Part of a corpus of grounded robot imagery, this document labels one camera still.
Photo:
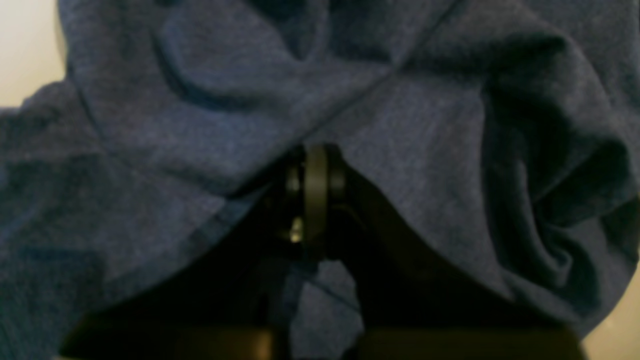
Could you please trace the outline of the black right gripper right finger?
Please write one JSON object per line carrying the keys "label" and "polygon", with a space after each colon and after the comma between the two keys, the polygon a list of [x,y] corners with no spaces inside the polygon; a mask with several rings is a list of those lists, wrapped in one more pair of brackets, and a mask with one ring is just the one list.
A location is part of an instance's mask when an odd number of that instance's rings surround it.
{"label": "black right gripper right finger", "polygon": [[481,285],[430,248],[325,146],[327,254],[352,276],[365,330],[348,360],[583,360],[562,322]]}

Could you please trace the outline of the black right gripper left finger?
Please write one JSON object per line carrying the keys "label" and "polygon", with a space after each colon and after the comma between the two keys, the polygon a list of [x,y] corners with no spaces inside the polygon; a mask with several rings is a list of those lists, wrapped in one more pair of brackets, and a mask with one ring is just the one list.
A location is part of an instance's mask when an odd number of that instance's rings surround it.
{"label": "black right gripper left finger", "polygon": [[297,265],[325,257],[329,153],[296,153],[206,255],[148,291],[87,315],[64,360],[290,360]]}

